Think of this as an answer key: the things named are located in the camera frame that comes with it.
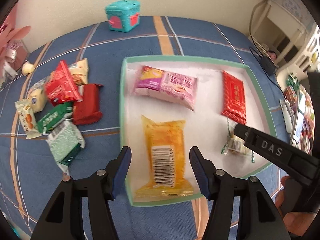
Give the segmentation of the right hand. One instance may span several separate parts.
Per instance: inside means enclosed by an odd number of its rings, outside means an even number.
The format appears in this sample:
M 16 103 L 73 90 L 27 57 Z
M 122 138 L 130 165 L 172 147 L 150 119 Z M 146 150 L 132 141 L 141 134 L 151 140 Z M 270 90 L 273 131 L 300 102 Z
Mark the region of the right hand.
M 284 176 L 275 205 L 292 239 L 319 239 L 319 181 Z

